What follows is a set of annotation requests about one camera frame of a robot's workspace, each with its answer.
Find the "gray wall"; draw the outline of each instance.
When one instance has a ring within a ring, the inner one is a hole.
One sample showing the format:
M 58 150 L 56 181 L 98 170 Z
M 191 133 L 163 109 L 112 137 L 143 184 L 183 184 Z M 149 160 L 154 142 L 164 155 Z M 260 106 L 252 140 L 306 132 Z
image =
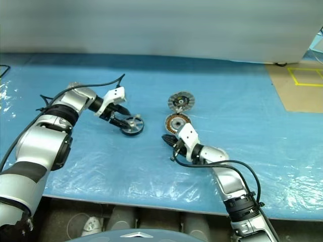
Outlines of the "gray wall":
M 297 62 L 323 0 L 0 0 L 2 52 Z

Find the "plastic wrap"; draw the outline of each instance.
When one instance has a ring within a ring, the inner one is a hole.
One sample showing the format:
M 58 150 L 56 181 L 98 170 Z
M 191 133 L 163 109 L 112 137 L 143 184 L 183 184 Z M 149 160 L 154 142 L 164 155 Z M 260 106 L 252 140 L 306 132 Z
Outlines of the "plastic wrap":
M 323 116 L 286 112 L 263 65 L 83 54 L 3 54 L 2 63 L 12 66 L 1 80 L 2 156 L 43 106 L 38 94 L 54 96 L 71 81 L 102 83 L 126 73 L 125 106 L 145 121 L 143 133 L 127 137 L 84 111 L 67 163 L 49 175 L 46 196 L 226 213 L 212 171 L 173 163 L 161 139 L 172 113 L 167 99 L 189 91 L 196 103 L 186 114 L 201 142 L 254 168 L 269 217 L 323 218 Z M 103 96 L 109 88 L 94 90 Z M 13 162 L 12 155 L 6 168 Z M 252 176 L 241 170 L 255 190 Z

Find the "mechanical part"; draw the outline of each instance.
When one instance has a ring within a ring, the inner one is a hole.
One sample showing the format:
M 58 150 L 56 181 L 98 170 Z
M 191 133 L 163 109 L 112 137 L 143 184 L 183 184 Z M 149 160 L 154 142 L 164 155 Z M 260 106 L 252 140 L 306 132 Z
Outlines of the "mechanical part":
M 166 118 L 165 126 L 166 130 L 172 134 L 175 134 L 185 124 L 190 124 L 191 120 L 184 114 L 171 114 Z
M 128 136 L 138 135 L 143 131 L 144 122 L 138 116 L 128 117 L 123 120 L 124 122 L 128 123 L 130 127 L 121 128 L 121 132 Z
M 177 141 L 178 141 L 178 139 L 176 138 L 176 136 L 175 135 L 163 135 L 162 136 L 162 139 L 168 144 L 168 145 L 170 145 L 170 146 L 174 146 L 176 143 L 177 143 Z M 186 147 L 185 146 L 183 146 L 181 149 L 180 149 L 180 151 L 178 152 L 180 155 L 182 155 L 182 156 L 186 156 L 186 152 L 187 152 L 187 150 L 186 150 Z
M 243 237 L 239 242 L 272 242 L 272 240 L 263 231 L 255 233 L 253 235 Z
M 181 145 L 185 145 L 186 160 L 189 162 L 210 164 L 229 159 L 224 150 L 201 145 L 198 134 L 191 124 L 185 124 L 177 133 L 177 137 L 175 155 L 178 155 Z M 260 208 L 262 203 L 253 198 L 255 193 L 249 191 L 240 174 L 228 167 L 212 169 L 233 231 L 237 236 L 243 237 L 241 241 L 278 242 L 275 230 Z
M 114 117 L 115 111 L 129 114 L 119 105 L 125 101 L 123 87 L 110 90 L 103 99 L 87 87 L 69 89 L 59 95 L 20 136 L 16 162 L 0 172 L 0 228 L 15 226 L 34 215 L 50 171 L 62 168 L 67 160 L 73 126 L 83 110 L 89 108 L 114 125 L 130 128 L 131 135 L 143 129 L 143 121 L 138 117 L 128 118 L 127 122 Z
M 178 92 L 168 99 L 168 107 L 176 113 L 190 110 L 195 103 L 194 96 L 189 92 Z
M 205 242 L 211 242 L 210 227 L 203 214 L 185 213 L 183 217 L 184 233 Z

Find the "black cable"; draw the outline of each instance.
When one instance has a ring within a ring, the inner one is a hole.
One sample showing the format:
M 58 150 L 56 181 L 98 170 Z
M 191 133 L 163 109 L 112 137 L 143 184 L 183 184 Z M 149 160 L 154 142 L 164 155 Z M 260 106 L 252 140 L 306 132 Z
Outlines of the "black cable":
M 284 67 L 287 65 L 287 63 L 275 63 L 275 65 L 279 67 Z
M 42 100 L 44 100 L 44 102 L 45 102 L 46 106 L 48 106 L 48 101 L 47 101 L 47 99 L 51 99 L 51 100 L 52 100 L 52 98 L 50 98 L 50 97 L 46 97 L 46 96 L 44 96 L 44 95 L 40 95 L 40 97 L 42 98 Z
M 121 86 L 120 86 L 120 82 L 121 82 L 121 80 L 120 80 L 120 81 L 118 81 L 116 88 L 121 87 Z
M 26 128 L 16 137 L 16 139 L 13 141 L 13 143 L 11 144 L 11 146 L 9 147 L 9 149 L 7 150 L 7 152 L 5 153 L 3 159 L 1 160 L 1 163 L 0 163 L 0 171 L 2 171 L 2 169 L 4 168 L 5 166 L 5 163 L 9 157 L 9 155 L 11 154 L 12 150 L 14 149 L 14 147 L 16 146 L 16 144 L 18 143 L 20 137 L 36 122 L 36 120 L 42 116 L 46 110 L 48 110 L 48 108 L 50 108 L 50 106 L 56 101 L 56 99 L 58 99 L 60 96 L 62 96 L 64 93 L 70 91 L 70 90 L 73 90 L 73 89 L 76 89 L 76 88 L 82 88 L 82 87 L 101 87 L 101 86 L 107 86 L 107 85 L 111 85 L 113 83 L 116 83 L 116 82 L 120 82 L 123 77 L 125 76 L 125 74 L 121 75 L 119 78 L 115 79 L 114 81 L 112 82 L 107 82 L 107 83 L 102 83 L 102 84 L 86 84 L 86 85 L 77 85 L 77 86 L 74 86 L 74 87 L 70 87 L 70 88 L 67 88 L 61 92 L 59 92 L 51 101 L 50 103 L 44 108 L 41 110 L 40 114 L 36 116 L 36 118 L 33 119 L 33 121 L 31 121 L 27 126 Z
M 243 183 L 245 184 L 247 191 L 250 193 L 250 189 L 248 188 L 247 182 L 246 182 L 246 180 L 244 179 L 244 177 L 242 176 L 241 172 L 239 172 L 239 170 L 238 170 L 238 169 L 234 168 L 233 166 L 229 166 L 229 165 L 220 165 L 220 164 L 222 164 L 222 163 L 237 163 L 237 164 L 241 164 L 241 165 L 245 166 L 248 170 L 250 170 L 250 171 L 251 171 L 251 173 L 252 173 L 252 175 L 253 175 L 254 179 L 256 180 L 256 183 L 257 183 L 257 199 L 256 199 L 256 201 L 257 201 L 257 203 L 260 203 L 260 196 L 261 196 L 261 185 L 260 185 L 260 181 L 259 181 L 259 179 L 258 179 L 258 177 L 257 177 L 256 173 L 253 171 L 253 169 L 252 169 L 249 165 L 247 165 L 246 163 L 244 163 L 244 162 L 242 162 L 242 161 L 238 161 L 238 160 L 222 160 L 222 161 L 212 162 L 212 163 L 205 164 L 205 165 L 191 165 L 191 164 L 185 164 L 185 163 L 183 163 L 183 162 L 181 162 L 181 161 L 179 161 L 179 160 L 177 159 L 175 149 L 173 150 L 173 158 L 174 158 L 174 160 L 175 160 L 178 164 L 180 164 L 180 165 L 182 165 L 182 166 L 185 166 L 185 167 L 192 167 L 192 168 L 206 168 L 206 167 L 208 167 L 208 168 L 212 168 L 212 167 L 230 168 L 230 169 L 234 170 L 235 172 L 237 172 L 237 173 L 241 176 L 241 179 L 242 179 Z
M 206 164 L 206 165 L 191 165 L 191 164 L 186 164 L 186 163 L 183 163 L 183 162 L 181 162 L 181 161 L 179 161 L 177 159 L 177 155 L 176 155 L 175 149 L 173 150 L 173 158 L 176 161 L 176 163 L 178 163 L 181 166 L 185 166 L 185 167 L 191 167 L 191 168 L 206 168 L 206 167 L 207 168 L 228 168 L 228 169 L 234 170 L 241 177 L 243 183 L 245 184 L 245 187 L 246 187 L 247 192 L 248 193 L 251 193 L 251 191 L 250 191 L 250 189 L 248 187 L 248 184 L 246 182 L 246 179 L 243 177 L 243 175 L 241 174 L 241 172 L 237 168 L 235 168 L 233 166 L 214 164 L 216 162 L 213 162 L 213 163 L 210 163 L 210 164 Z
M 8 65 L 0 65 L 0 67 L 6 67 L 5 71 L 0 75 L 0 78 L 2 78 L 11 69 L 11 67 Z

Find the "blue table cover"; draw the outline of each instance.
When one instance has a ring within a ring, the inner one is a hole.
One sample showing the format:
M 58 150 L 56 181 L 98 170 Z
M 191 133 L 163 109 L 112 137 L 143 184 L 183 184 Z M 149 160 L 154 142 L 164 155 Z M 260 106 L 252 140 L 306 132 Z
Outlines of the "blue table cover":
M 285 111 L 261 64 L 164 56 L 2 54 L 12 69 L 1 79 L 1 145 L 6 149 L 43 106 L 69 82 L 103 83 L 122 73 L 125 104 L 145 121 L 142 134 L 83 112 L 65 166 L 49 175 L 45 196 L 225 214 L 210 169 L 179 166 L 163 142 L 170 95 L 191 92 L 186 112 L 203 144 L 250 164 L 272 218 L 323 219 L 323 115 Z M 104 96 L 110 87 L 94 88 Z M 9 158 L 6 168 L 14 163 Z M 250 172 L 241 167 L 254 190 Z

